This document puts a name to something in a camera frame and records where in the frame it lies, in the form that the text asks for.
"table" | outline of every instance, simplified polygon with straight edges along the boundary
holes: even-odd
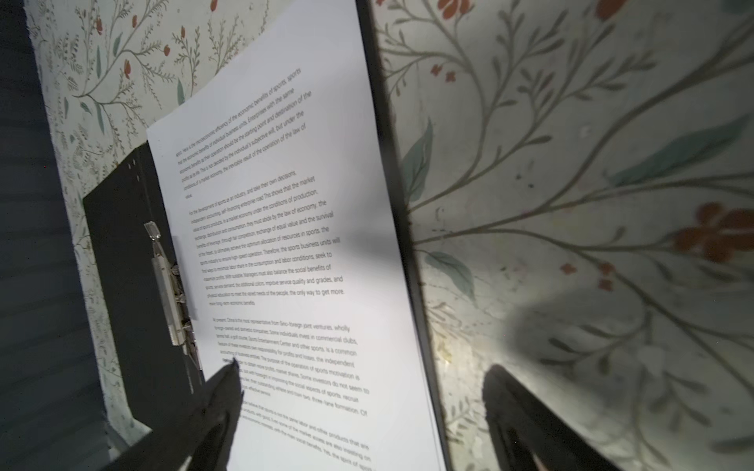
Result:
[[[289,0],[28,0],[112,426],[81,198]],[[372,0],[457,469],[493,363],[625,469],[754,460],[750,0]]]

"paper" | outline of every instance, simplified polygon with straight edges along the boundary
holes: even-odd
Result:
[[[299,0],[147,131],[229,469],[445,469],[373,109],[354,0]]]

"floral pattern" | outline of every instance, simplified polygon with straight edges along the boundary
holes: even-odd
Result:
[[[109,419],[81,198],[286,0],[26,0]],[[752,0],[372,0],[456,469],[505,365],[624,469],[754,460]]]

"orange flower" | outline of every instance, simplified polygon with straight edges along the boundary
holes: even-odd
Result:
[[[612,292],[612,281],[602,278],[599,281],[599,285],[597,285],[597,288],[600,288],[602,291]]]
[[[602,21],[613,17],[626,3],[627,0],[599,0],[595,14]]]
[[[724,211],[720,203],[699,206],[699,226],[683,228],[676,234],[676,250],[688,252],[701,245],[704,258],[715,263],[730,260],[737,250],[754,250],[754,210],[735,209],[723,214]]]
[[[613,266],[612,263],[608,263],[604,261],[603,263],[599,264],[599,271],[602,272],[602,275],[604,277],[609,277],[610,273],[615,271],[615,266]]]
[[[443,11],[443,18],[450,20],[459,11],[461,12],[461,16],[464,16],[466,13],[468,13],[471,10],[471,1],[439,0],[437,2],[437,9]]]
[[[563,265],[562,267],[560,267],[560,270],[563,273],[565,273],[566,275],[570,275],[570,274],[576,273],[576,271],[577,271],[576,267],[574,267],[570,263],[566,263],[565,265]]]

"white paper sheet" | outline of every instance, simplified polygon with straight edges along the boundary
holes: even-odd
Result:
[[[298,0],[151,126],[204,374],[241,364],[229,469],[445,469],[354,0]]]

